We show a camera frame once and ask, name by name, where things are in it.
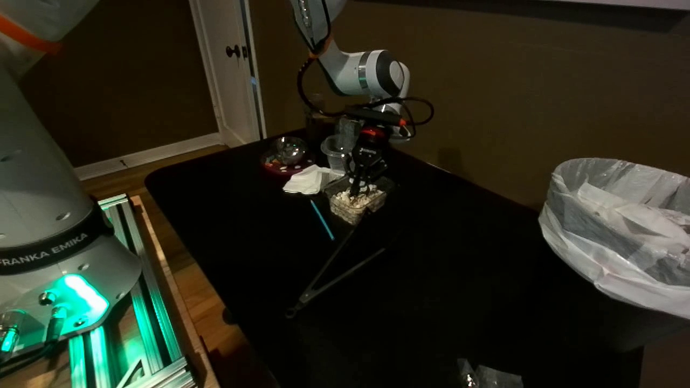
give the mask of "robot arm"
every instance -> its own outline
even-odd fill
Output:
[[[292,0],[295,24],[308,49],[320,58],[332,85],[343,94],[369,94],[372,99],[401,99],[410,87],[410,70],[389,52],[341,52],[331,36],[331,24],[340,16],[346,0]]]

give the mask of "wall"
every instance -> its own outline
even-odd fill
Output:
[[[406,151],[524,205],[551,169],[616,155],[690,175],[690,16],[540,1],[350,1],[343,49],[389,46],[438,115]],[[305,124],[290,1],[252,1],[267,126]],[[329,94],[312,70],[312,96]]]
[[[189,0],[101,0],[23,87],[74,164],[216,130]]]

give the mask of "white door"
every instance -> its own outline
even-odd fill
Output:
[[[230,144],[263,138],[260,72],[244,0],[191,0],[219,128]]]

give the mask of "white trash bag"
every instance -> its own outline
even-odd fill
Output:
[[[622,158],[569,158],[540,215],[551,247],[603,292],[690,319],[690,179]]]

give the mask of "black tablecloth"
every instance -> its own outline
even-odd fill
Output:
[[[403,152],[389,205],[346,261],[389,252],[286,319],[335,240],[262,167],[266,148],[162,167],[147,187],[281,386],[458,386],[469,357],[540,388],[636,388],[640,349],[616,349],[645,312],[567,270],[534,209]]]

